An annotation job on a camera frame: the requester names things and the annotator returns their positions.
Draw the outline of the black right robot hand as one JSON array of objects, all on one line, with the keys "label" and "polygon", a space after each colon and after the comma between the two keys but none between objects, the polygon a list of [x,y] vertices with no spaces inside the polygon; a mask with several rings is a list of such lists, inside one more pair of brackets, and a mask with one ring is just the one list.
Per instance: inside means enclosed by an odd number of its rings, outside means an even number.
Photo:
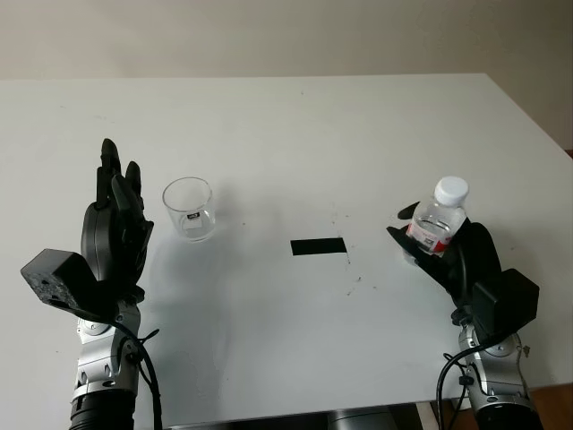
[{"label": "black right robot hand", "polygon": [[428,254],[406,235],[407,227],[387,227],[390,236],[414,258],[415,265],[439,283],[457,307],[472,303],[473,285],[501,273],[489,230],[466,219],[442,254]]}]

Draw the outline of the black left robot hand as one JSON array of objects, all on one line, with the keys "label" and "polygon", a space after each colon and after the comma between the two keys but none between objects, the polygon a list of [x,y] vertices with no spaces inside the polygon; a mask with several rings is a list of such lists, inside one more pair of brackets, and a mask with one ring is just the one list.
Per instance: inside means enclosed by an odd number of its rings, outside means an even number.
[{"label": "black left robot hand", "polygon": [[87,287],[91,307],[119,301],[137,305],[144,299],[138,286],[154,223],[144,216],[141,170],[131,161],[121,168],[115,143],[102,142],[97,169],[96,200],[87,208],[81,232],[81,254],[95,280]]}]

